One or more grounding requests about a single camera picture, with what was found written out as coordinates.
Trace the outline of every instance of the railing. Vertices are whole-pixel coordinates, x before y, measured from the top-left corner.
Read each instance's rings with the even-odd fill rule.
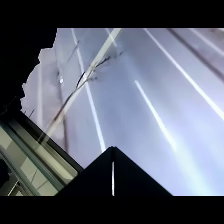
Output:
[[[45,136],[22,113],[0,121],[0,157],[27,195],[55,195],[83,170]]]

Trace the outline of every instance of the road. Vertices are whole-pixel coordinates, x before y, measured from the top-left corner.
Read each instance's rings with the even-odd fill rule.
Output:
[[[58,29],[63,101],[112,30]],[[65,115],[68,153],[85,168],[117,146],[173,195],[224,195],[224,83],[167,29],[121,29],[108,56]]]

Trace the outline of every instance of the highway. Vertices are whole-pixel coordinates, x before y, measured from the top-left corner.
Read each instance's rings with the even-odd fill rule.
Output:
[[[173,195],[224,195],[224,83],[167,29],[112,30],[58,29],[63,101],[111,39],[66,112],[68,153],[85,168],[117,146]]]

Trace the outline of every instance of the asphalt road surface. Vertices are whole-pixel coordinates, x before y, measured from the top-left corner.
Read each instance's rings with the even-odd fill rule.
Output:
[[[112,30],[58,29],[64,101]],[[173,195],[224,195],[224,83],[167,29],[121,29],[106,57],[66,113],[68,153],[117,146]]]

